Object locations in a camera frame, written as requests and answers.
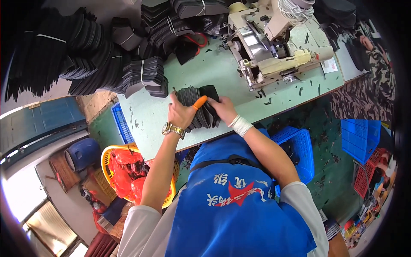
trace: white wrist bandage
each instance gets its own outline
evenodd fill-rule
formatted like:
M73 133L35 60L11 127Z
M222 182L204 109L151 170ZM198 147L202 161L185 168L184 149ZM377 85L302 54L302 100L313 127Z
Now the white wrist bandage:
M230 123L229 127L232 127L234 131L240 135L240 137L244 137L245 133L252 127L253 125L249 123L246 119L237 115L234 118L233 122Z

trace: green floor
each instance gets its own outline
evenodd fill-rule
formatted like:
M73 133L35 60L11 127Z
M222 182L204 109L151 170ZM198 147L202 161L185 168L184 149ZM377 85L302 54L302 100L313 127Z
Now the green floor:
M313 147L315 175L307 186L317 208L322 208L328 218L334 218L340 224L345 224L358 212L362 199L351 185L353 158L341 149L340 120L333 118L328 96L267 118L261 124L270 134L275 134L286 125L308 129ZM110 108L91 123L89 132L99 142L101 149L122 144ZM176 188L187 182L189 164L190 158L183 161Z

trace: red star logo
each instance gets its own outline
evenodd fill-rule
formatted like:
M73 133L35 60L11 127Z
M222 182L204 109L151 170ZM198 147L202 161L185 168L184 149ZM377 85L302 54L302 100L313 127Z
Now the red star logo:
M253 189L253 185L254 185L254 181L251 182L251 184L249 184L248 186L246 186L245 188L235 188L231 185L231 183L229 182L229 193L230 193L230 197L229 199L231 201L229 202L225 202L224 205L226 204L230 204L235 202L236 204L238 204L239 206L242 205L242 202L244 201L244 199L247 197L247 194L250 190Z

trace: white paper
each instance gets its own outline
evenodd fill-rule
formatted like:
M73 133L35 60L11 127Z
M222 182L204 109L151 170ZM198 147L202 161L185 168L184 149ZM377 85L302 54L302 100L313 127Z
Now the white paper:
M338 70L334 57L321 62L321 67L323 68L324 73L336 72Z

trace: door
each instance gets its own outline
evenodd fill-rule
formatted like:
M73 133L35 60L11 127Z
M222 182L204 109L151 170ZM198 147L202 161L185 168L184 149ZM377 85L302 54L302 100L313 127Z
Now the door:
M26 107L0 120L1 158L34 140L85 122L74 97L64 97Z

